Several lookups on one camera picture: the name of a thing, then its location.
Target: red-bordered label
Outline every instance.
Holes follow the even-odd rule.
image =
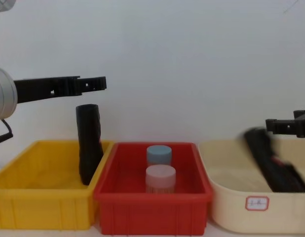
[[[269,208],[269,198],[266,196],[248,196],[246,209],[248,211],[266,211]]]

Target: yellow plastic bin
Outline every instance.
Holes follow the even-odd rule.
[[[95,221],[93,190],[113,142],[89,184],[79,176],[78,141],[38,141],[0,171],[0,229],[87,230]]]
[[[246,149],[235,140],[199,144],[214,199],[212,219],[247,234],[305,234],[305,194],[273,193]],[[280,140],[277,152],[305,180],[305,140]]]

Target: white backdrop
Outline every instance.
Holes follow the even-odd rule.
[[[14,79],[106,76],[106,91],[18,105],[0,166],[38,139],[77,138],[100,106],[104,139],[233,138],[305,109],[305,0],[18,0],[0,13]],[[5,132],[0,123],[0,134]]]

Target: small plastic jar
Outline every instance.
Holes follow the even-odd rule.
[[[168,146],[154,145],[147,148],[147,167],[155,164],[171,165],[172,150]]]
[[[146,192],[171,194],[175,191],[176,170],[165,164],[151,165],[146,169]]]

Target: black cylindrical object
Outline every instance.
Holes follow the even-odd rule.
[[[76,119],[79,138],[79,173],[82,183],[89,185],[103,156],[98,105],[77,106]]]

